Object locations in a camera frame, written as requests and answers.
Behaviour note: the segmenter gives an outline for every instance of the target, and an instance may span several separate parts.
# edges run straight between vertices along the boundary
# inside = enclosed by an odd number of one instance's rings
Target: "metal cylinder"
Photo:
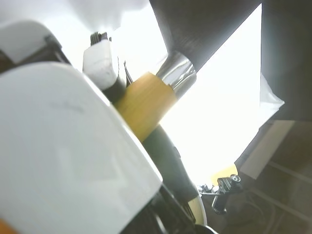
[[[153,74],[169,85],[177,98],[182,97],[196,81],[193,64],[180,52],[170,52],[158,68]]]

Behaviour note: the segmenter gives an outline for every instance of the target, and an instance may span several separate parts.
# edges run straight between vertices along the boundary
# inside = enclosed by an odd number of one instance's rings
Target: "shiny metal cylinder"
[[[154,74],[171,86],[177,98],[182,97],[196,81],[196,70],[193,64],[177,51],[169,53]]]

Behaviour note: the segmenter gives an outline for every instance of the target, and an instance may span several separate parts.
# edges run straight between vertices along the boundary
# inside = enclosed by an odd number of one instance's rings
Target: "tiled floor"
[[[225,216],[207,213],[221,234],[312,234],[312,122],[295,123],[253,185],[231,198]]]

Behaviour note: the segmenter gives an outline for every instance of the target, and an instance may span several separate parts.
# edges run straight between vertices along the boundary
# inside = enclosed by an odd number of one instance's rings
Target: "dark floor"
[[[231,198],[225,216],[207,211],[216,231],[312,234],[312,122],[296,122],[258,179],[247,184]]]

